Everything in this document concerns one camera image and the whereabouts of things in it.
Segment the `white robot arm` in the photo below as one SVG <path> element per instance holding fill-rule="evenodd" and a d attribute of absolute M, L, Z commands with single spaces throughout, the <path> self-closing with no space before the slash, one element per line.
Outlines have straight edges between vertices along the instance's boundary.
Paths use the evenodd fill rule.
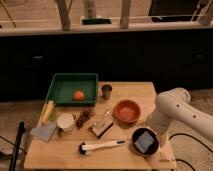
<path fill-rule="evenodd" d="M 155 109 L 146 120 L 147 125 L 162 136 L 172 121 L 178 120 L 213 142 L 213 116 L 194 108 L 190 101 L 190 93 L 184 88 L 159 93 L 155 98 Z"/>

